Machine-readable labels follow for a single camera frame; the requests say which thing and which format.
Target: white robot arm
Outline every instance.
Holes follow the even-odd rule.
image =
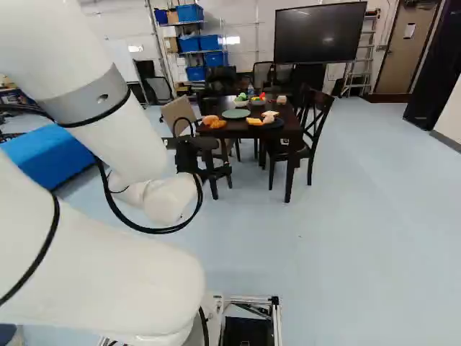
[[[110,189],[171,223],[196,195],[158,181],[166,149],[75,0],[2,0],[0,71],[112,168]],[[205,292],[179,249],[91,220],[0,152],[0,322],[88,329],[130,345],[179,346]]]

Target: gray band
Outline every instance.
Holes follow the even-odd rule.
[[[73,92],[52,99],[36,100],[59,124],[80,123],[97,117],[118,105],[128,93],[128,86],[112,64],[99,79]]]

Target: wall-mounted tv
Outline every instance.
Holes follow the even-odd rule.
[[[278,9],[275,63],[339,63],[355,59],[367,2]]]

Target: aluminum ladder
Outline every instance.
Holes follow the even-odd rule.
[[[380,9],[375,9],[373,11],[366,11],[364,17],[364,26],[365,23],[371,21],[370,30],[362,30],[362,36],[368,35],[367,44],[359,43],[357,53],[363,50],[366,50],[364,58],[356,57],[353,61],[348,62],[344,69],[343,75],[343,87],[341,90],[341,96],[351,96],[351,90],[355,88],[360,88],[360,96],[367,94],[370,91],[371,87],[371,77],[372,77],[372,62],[373,62],[373,52],[375,50],[375,33],[376,33],[376,23],[380,18]],[[357,63],[364,63],[364,70],[362,72],[357,72],[354,69],[356,68]],[[362,82],[359,84],[354,83],[354,77],[362,77]]]

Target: black plate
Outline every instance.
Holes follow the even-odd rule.
[[[275,117],[275,120],[273,123],[266,124],[266,125],[250,125],[251,128],[260,128],[261,130],[268,130],[270,128],[283,128],[283,125],[285,125],[285,121],[279,117]]]

